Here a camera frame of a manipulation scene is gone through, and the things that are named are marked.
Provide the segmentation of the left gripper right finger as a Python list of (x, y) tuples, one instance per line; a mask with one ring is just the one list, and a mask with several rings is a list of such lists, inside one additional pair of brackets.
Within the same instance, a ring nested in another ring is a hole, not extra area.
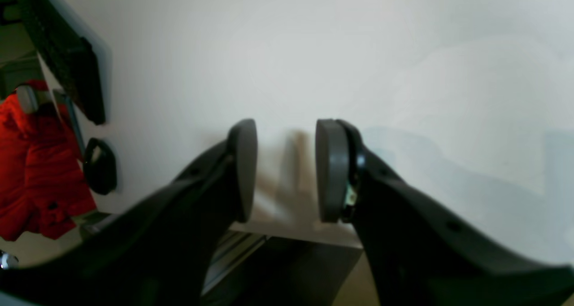
[(318, 208), (349, 223), (382, 306), (561, 306), (573, 268), (551, 266), (495, 243), (403, 180), (341, 119), (315, 132)]

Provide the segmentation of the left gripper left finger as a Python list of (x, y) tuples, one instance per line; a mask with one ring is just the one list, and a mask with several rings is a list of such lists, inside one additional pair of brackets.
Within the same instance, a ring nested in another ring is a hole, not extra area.
[(217, 244), (252, 212), (256, 122), (64, 255), (1, 271), (3, 306), (196, 306)]

